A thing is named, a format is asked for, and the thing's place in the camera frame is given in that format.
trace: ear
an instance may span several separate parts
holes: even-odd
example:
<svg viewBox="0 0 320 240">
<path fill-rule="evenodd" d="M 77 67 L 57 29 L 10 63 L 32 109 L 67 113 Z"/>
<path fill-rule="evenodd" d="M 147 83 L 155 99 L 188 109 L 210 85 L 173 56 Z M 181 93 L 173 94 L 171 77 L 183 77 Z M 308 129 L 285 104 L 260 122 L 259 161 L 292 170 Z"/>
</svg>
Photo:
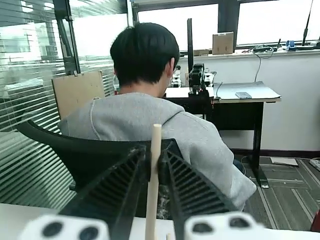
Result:
<svg viewBox="0 0 320 240">
<path fill-rule="evenodd" d="M 165 74 L 168 78 L 171 78 L 175 71 L 175 58 L 172 57 L 170 61 L 165 65 Z"/>
</svg>

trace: desk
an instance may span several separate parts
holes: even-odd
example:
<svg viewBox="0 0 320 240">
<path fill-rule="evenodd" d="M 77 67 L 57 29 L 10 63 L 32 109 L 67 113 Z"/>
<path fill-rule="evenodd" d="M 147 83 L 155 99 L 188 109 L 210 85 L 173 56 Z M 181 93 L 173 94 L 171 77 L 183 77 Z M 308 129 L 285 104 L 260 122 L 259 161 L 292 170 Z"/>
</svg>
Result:
<svg viewBox="0 0 320 240">
<path fill-rule="evenodd" d="M 253 149 L 249 164 L 254 176 L 262 188 L 269 188 L 266 175 L 259 166 L 264 103 L 281 101 L 281 96 L 263 82 L 250 83 L 215 83 L 207 88 L 213 105 L 211 113 L 203 106 L 205 99 L 196 100 L 188 97 L 189 87 L 168 88 L 166 99 L 179 104 L 192 114 L 207 114 L 207 120 L 212 122 L 219 131 L 222 130 L 253 130 Z M 237 92 L 247 92 L 251 99 L 239 99 Z"/>
<path fill-rule="evenodd" d="M 56 214 L 57 210 L 43 208 L 20 206 L 0 203 L 0 236 L 5 236 L 5 240 L 17 240 L 18 236 L 26 226 L 26 224 L 41 215 Z M 144 240 L 145 239 L 146 219 L 135 217 L 132 223 L 130 239 L 129 240 Z M 166 234 L 171 233 L 171 240 L 175 240 L 174 224 L 171 220 L 157 219 L 156 235 L 158 240 L 165 240 Z M 260 230 L 261 240 L 319 240 L 320 233 L 308 231 L 291 231 L 291 230 Z"/>
</svg>

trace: antenna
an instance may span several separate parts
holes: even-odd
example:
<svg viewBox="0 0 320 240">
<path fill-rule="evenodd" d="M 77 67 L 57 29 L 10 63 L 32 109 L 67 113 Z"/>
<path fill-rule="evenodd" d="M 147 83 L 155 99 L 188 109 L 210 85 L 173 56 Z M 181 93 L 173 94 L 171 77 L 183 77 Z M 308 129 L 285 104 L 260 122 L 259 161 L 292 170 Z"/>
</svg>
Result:
<svg viewBox="0 0 320 240">
<path fill-rule="evenodd" d="M 307 38 L 307 34 L 308 34 L 308 26 L 309 26 L 309 21 L 310 21 L 310 15 L 311 15 L 311 9 L 312 9 L 312 4 L 314 3 L 314 0 L 312 0 L 311 2 L 311 6 L 310 6 L 310 12 L 309 12 L 309 16 L 308 16 L 308 20 L 306 21 L 306 26 L 303 32 L 303 40 L 302 40 L 302 46 L 305 45 L 306 43 L 306 38 Z"/>
<path fill-rule="evenodd" d="M 191 72 L 194 67 L 194 46 L 192 40 L 192 18 L 188 18 L 186 21 L 187 34 L 188 34 L 188 73 Z"/>
</svg>

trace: wooden dowel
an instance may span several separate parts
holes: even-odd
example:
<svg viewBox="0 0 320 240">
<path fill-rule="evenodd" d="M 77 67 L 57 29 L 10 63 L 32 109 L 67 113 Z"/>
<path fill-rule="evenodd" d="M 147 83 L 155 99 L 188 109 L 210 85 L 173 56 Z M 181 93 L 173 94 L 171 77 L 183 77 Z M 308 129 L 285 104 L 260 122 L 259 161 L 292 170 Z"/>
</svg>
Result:
<svg viewBox="0 0 320 240">
<path fill-rule="evenodd" d="M 161 124 L 154 124 L 151 139 L 151 174 L 146 199 L 145 240 L 155 240 L 159 179 L 157 163 L 161 153 Z"/>
</svg>

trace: window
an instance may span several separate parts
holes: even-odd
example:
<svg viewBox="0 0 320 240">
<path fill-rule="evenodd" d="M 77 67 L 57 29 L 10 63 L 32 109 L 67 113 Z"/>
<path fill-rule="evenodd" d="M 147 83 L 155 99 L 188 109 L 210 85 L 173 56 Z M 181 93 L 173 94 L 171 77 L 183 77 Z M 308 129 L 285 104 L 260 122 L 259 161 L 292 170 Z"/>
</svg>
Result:
<svg viewBox="0 0 320 240">
<path fill-rule="evenodd" d="M 127 14 L 75 17 L 73 29 L 79 58 L 110 56 L 113 41 L 127 26 Z"/>
<path fill-rule="evenodd" d="M 59 132 L 51 80 L 65 67 L 53 1 L 45 1 L 0 1 L 0 203 L 59 209 L 75 194 L 69 171 L 49 146 L 16 130 L 32 119 Z"/>
<path fill-rule="evenodd" d="M 0 28 L 4 51 L 7 53 L 30 52 L 28 32 L 29 24 L 5 26 Z"/>
<path fill-rule="evenodd" d="M 188 50 L 187 19 L 192 18 L 193 49 L 211 49 L 212 35 L 218 32 L 218 4 L 141 11 L 140 23 L 166 27 L 176 38 L 180 51 Z"/>
<path fill-rule="evenodd" d="M 110 47 L 128 27 L 127 14 L 118 0 L 71 0 L 73 30 L 81 72 L 102 71 L 104 93 L 114 93 L 114 64 Z"/>
<path fill-rule="evenodd" d="M 312 0 L 278 0 L 240 4 L 237 41 L 240 44 L 302 41 Z M 320 36 L 320 0 L 314 0 L 307 40 Z"/>
</svg>

